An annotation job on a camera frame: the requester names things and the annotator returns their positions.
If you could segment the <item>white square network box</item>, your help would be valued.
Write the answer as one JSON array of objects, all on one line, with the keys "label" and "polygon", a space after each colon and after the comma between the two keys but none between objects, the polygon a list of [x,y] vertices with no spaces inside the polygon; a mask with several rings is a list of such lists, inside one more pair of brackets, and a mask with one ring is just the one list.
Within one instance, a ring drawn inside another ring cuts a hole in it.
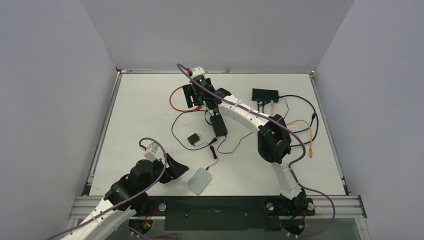
[{"label": "white square network box", "polygon": [[186,186],[195,194],[200,194],[209,181],[212,174],[205,168],[199,167],[193,176],[187,181]]}]

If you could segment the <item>small black wall adapter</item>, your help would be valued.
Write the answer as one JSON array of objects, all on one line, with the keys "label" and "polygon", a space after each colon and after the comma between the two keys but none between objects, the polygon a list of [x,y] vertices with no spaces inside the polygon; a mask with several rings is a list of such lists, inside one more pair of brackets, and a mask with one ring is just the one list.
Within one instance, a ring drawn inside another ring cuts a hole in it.
[{"label": "small black wall adapter", "polygon": [[187,141],[192,146],[197,146],[197,143],[200,141],[200,135],[198,133],[193,133],[187,138]]}]

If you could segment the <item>black ribbed network switch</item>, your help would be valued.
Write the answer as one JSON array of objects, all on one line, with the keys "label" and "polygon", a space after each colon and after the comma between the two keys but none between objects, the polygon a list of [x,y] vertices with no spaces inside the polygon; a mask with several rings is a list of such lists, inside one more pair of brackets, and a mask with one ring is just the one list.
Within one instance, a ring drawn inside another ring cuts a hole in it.
[{"label": "black ribbed network switch", "polygon": [[251,100],[256,102],[275,102],[279,101],[279,91],[271,89],[253,88]]}]

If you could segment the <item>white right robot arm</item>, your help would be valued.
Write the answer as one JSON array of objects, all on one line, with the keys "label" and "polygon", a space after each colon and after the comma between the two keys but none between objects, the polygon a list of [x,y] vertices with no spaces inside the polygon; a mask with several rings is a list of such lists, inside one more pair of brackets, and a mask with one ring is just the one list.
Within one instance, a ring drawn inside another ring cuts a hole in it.
[{"label": "white right robot arm", "polygon": [[283,209],[289,214],[296,213],[302,207],[301,198],[305,198],[306,193],[294,175],[292,163],[283,162],[283,158],[291,153],[291,137],[294,135],[284,118],[255,110],[226,89],[214,89],[210,79],[202,76],[182,89],[189,108],[206,105],[207,109],[233,119],[257,136],[257,151],[275,172],[280,194],[284,197]]}]

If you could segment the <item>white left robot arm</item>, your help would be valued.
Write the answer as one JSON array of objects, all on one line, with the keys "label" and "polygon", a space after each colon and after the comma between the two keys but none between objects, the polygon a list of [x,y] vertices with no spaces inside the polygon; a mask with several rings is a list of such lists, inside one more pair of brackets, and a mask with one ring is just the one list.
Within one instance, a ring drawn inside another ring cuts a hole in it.
[{"label": "white left robot arm", "polygon": [[147,191],[157,183],[178,179],[189,167],[175,161],[169,154],[165,159],[141,159],[130,172],[113,183],[92,212],[64,236],[65,240],[104,240],[133,216],[163,216],[164,200],[152,199]]}]

